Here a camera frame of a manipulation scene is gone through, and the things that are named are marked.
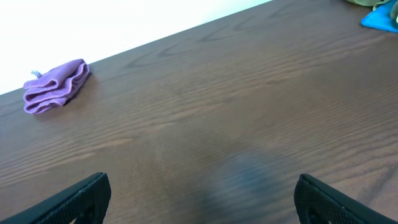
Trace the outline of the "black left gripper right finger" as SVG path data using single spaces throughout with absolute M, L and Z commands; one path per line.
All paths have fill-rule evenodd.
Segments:
M 397 224 L 309 174 L 301 174 L 294 191 L 301 224 Z

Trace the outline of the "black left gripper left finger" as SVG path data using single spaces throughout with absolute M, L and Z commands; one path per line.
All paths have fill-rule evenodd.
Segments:
M 98 172 L 1 223 L 102 224 L 110 199 L 108 176 Z

